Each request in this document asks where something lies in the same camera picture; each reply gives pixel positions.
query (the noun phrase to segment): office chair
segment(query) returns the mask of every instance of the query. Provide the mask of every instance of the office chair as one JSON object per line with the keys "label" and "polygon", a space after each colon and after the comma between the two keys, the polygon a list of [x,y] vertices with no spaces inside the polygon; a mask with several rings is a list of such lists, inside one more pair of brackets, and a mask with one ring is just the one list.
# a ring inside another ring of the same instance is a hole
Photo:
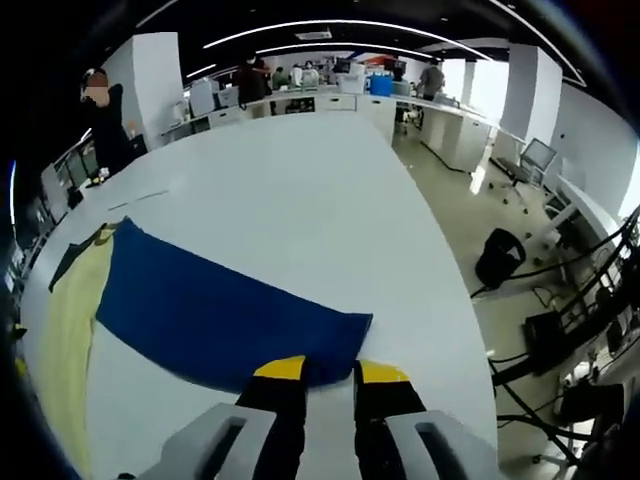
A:
{"label": "office chair", "polygon": [[[536,189],[542,188],[547,170],[549,170],[549,166],[557,156],[558,153],[555,150],[534,138],[527,145],[524,152],[520,154],[519,165],[504,158],[492,158],[491,162],[511,180],[510,183],[500,185],[500,187],[515,192],[520,199],[520,203],[524,206],[524,213],[528,214],[527,204],[522,194],[518,191],[517,185],[518,183],[526,183]],[[493,183],[489,183],[489,188],[495,188]],[[505,197],[502,203],[507,205],[509,200]]]}

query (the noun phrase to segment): office desk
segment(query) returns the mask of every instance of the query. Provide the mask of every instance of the office desk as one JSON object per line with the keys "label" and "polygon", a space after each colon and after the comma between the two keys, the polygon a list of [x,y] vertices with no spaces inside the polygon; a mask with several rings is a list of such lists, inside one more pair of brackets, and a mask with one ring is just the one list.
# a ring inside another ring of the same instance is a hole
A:
{"label": "office desk", "polygon": [[[340,148],[317,148],[327,139]],[[53,232],[27,285],[30,368],[46,285],[68,242],[124,215],[295,295],[372,312],[360,356],[400,367],[428,409],[450,412],[496,447],[485,347],[456,261],[410,175],[360,117],[286,115],[213,129],[150,152],[92,192]],[[169,435],[235,399],[174,377],[96,323],[87,397],[94,478],[140,473]],[[310,392],[298,477],[359,479],[353,435],[352,380]]]}
{"label": "office desk", "polygon": [[[473,173],[478,166],[486,169],[488,157],[516,158],[524,141],[500,128],[494,120],[485,118],[465,107],[455,108],[428,100],[391,95],[380,97],[370,94],[340,93],[336,86],[322,85],[317,89],[294,89],[276,91],[272,95],[247,105],[285,102],[310,98],[314,100],[315,111],[352,111],[367,118],[391,144],[393,140],[397,103],[407,103],[420,107],[425,112],[425,121],[420,139],[444,164],[456,171]],[[215,118],[225,116],[222,122]],[[200,117],[209,122],[208,128],[229,123],[239,123],[251,117],[238,107],[217,110]],[[165,137],[177,140],[175,132],[184,125],[173,127]]]}
{"label": "office desk", "polygon": [[[620,228],[621,223],[618,220],[609,215],[595,200],[566,178],[558,176],[558,188],[576,207],[601,240]],[[609,246],[613,249],[618,243],[620,243],[619,238],[615,238]]]}

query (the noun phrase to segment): black trash bin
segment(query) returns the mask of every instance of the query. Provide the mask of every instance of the black trash bin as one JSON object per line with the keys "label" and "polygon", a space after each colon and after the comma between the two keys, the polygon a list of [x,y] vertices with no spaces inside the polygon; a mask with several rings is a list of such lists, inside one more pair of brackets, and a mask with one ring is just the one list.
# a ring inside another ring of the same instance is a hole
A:
{"label": "black trash bin", "polygon": [[490,290],[498,288],[527,259],[524,246],[510,232],[496,228],[476,263],[478,279]]}

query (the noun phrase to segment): yellow cloth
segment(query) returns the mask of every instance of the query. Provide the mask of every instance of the yellow cloth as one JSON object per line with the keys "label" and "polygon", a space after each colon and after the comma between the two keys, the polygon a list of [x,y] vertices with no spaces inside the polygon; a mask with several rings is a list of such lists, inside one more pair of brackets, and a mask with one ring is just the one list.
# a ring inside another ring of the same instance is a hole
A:
{"label": "yellow cloth", "polygon": [[91,478],[86,391],[93,321],[109,277],[113,231],[103,229],[56,283],[41,345],[38,397],[67,458]]}

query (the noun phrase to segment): window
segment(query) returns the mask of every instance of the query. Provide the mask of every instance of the window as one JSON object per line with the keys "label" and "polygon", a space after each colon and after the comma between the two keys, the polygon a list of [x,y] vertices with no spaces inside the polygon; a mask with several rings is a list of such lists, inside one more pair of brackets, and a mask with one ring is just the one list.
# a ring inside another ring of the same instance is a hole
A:
{"label": "window", "polygon": [[478,60],[471,85],[471,107],[488,118],[500,120],[508,82],[508,62]]}
{"label": "window", "polygon": [[442,62],[442,73],[444,73],[444,87],[442,92],[448,97],[453,97],[456,100],[462,98],[464,69],[465,61],[463,59],[445,60]]}

